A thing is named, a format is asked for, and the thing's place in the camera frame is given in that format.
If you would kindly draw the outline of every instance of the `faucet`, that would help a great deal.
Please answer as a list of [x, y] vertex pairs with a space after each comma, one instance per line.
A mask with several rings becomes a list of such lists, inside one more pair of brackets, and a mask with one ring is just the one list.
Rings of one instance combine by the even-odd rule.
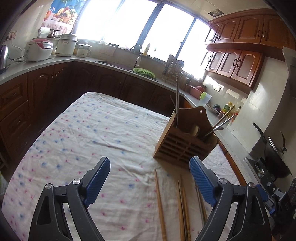
[[133, 47], [136, 47], [136, 46], [140, 47], [142, 52], [140, 53], [140, 56], [137, 58], [137, 60], [135, 62], [135, 65], [134, 65], [133, 68], [136, 68], [137, 66], [139, 66], [139, 64], [141, 62], [141, 59], [142, 59], [142, 54], [143, 54], [143, 48], [142, 48], [142, 46], [141, 45], [134, 45]]

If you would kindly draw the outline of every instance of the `window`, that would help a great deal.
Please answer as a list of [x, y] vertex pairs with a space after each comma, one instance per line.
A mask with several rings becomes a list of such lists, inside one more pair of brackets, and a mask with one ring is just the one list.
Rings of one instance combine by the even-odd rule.
[[119, 3], [120, 0], [90, 0], [79, 21], [78, 38], [100, 41]]
[[170, 5], [164, 5], [153, 23], [143, 49], [150, 43], [148, 54], [167, 61], [176, 55], [194, 17]]
[[131, 48], [157, 3], [147, 0], [91, 0], [77, 29], [78, 38]]
[[156, 5], [147, 0], [125, 0], [108, 26], [105, 41], [123, 47], [134, 46]]
[[200, 64], [205, 55], [204, 40], [208, 32], [209, 26], [197, 20], [178, 57], [185, 62], [183, 70], [196, 78], [202, 78], [205, 72]]

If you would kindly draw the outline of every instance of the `sink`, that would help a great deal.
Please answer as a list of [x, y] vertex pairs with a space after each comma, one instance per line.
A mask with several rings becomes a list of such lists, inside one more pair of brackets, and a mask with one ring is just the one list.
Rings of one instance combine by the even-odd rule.
[[[111, 65], [111, 66], [115, 66], [115, 67], [118, 67], [118, 68], [121, 68], [121, 69], [124, 69], [124, 70], [128, 70], [128, 71], [132, 71], [132, 69], [133, 69], [133, 68], [128, 67], [128, 66], [125, 66], [125, 65], [123, 65], [123, 64], [113, 63], [113, 62], [108, 61], [108, 60], [100, 61], [100, 63], [107, 64], [107, 65]], [[149, 78], [149, 77], [146, 77], [146, 78], [151, 79], [151, 80], [153, 80], [153, 81], [155, 81], [155, 82], [158, 82], [158, 80], [156, 80], [156, 79], [152, 79], [152, 78]]]
[[125, 66], [123, 64], [113, 63], [111, 61], [102, 61], [101, 63], [112, 65], [112, 66], [115, 66], [115, 67], [118, 67], [118, 68], [121, 68], [121, 69], [125, 69], [125, 70], [132, 70], [131, 67]]

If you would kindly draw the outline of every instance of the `metal screw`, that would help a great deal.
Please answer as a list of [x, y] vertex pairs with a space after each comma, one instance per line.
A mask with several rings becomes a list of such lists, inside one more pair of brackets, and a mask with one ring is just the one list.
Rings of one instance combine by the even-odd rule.
[[50, 183], [45, 185], [45, 189], [51, 189], [52, 185]]
[[219, 179], [219, 182], [220, 182], [221, 184], [226, 184], [226, 183], [228, 183], [228, 181], [227, 181], [225, 178], [220, 178], [220, 179]]
[[255, 187], [256, 187], [256, 184], [255, 184], [255, 183], [249, 183], [249, 186], [250, 186], [251, 188], [255, 188]]
[[73, 184], [77, 185], [81, 182], [81, 180], [79, 178], [76, 178], [73, 180]]

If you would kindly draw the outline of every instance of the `range hood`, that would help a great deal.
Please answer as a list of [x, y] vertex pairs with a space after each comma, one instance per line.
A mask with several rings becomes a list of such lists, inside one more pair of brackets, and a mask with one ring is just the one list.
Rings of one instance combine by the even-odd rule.
[[296, 51], [283, 47], [283, 55], [288, 67], [288, 81], [291, 87], [291, 95], [296, 98]]

